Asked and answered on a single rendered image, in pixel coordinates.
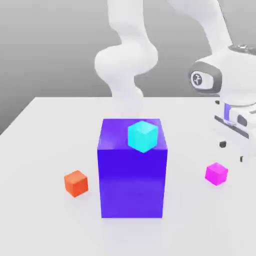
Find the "small cyan cube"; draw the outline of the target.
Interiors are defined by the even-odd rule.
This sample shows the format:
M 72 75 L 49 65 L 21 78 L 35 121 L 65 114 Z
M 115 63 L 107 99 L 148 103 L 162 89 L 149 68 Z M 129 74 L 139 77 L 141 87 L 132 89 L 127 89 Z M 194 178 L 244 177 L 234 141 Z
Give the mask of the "small cyan cube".
M 158 126 L 146 121 L 139 121 L 127 128 L 127 144 L 129 147 L 146 153 L 158 143 Z

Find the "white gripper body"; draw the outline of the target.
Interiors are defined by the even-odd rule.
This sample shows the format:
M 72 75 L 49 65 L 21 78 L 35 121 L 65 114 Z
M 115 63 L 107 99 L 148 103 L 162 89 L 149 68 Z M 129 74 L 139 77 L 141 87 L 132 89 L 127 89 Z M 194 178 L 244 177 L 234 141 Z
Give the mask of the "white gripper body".
M 242 130 L 237 126 L 228 125 L 217 115 L 214 116 L 213 127 L 222 141 L 237 146 L 243 156 L 256 158 L 256 128 Z

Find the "small orange cube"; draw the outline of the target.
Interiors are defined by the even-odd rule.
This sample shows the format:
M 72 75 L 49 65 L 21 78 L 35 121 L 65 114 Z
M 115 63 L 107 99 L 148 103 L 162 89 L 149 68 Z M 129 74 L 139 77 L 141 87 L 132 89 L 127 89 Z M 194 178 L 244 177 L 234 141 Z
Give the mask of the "small orange cube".
M 88 178 L 79 170 L 75 170 L 64 176 L 64 185 L 68 193 L 74 198 L 89 190 Z

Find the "large purple box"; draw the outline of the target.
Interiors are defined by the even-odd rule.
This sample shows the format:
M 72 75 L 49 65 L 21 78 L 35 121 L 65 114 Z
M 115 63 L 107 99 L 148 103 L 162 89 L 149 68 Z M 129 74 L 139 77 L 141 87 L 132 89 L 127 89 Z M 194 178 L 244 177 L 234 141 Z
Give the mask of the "large purple box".
M 140 152 L 128 145 L 128 128 L 138 119 L 102 121 L 98 146 L 98 176 L 102 218 L 161 218 L 163 216 L 168 147 L 161 120 L 157 145 Z

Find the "small magenta cube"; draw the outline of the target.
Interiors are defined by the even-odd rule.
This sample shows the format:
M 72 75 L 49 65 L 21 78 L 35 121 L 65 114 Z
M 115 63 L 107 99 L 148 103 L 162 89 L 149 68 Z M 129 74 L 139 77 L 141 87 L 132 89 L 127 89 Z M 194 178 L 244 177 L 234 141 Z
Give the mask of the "small magenta cube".
M 206 168 L 205 179 L 215 186 L 227 180 L 228 169 L 219 163 L 213 163 Z

